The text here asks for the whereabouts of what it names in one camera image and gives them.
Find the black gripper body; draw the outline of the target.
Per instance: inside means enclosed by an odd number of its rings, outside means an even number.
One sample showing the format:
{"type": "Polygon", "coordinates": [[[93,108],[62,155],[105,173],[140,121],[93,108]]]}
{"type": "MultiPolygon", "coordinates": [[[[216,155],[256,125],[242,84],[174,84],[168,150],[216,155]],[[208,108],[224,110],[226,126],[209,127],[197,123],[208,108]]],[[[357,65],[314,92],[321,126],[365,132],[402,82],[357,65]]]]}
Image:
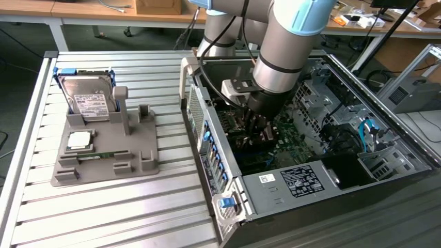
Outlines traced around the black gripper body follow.
{"type": "Polygon", "coordinates": [[[246,105],[253,113],[273,120],[281,112],[286,99],[288,92],[276,94],[269,91],[256,91],[250,93],[246,105]]]}

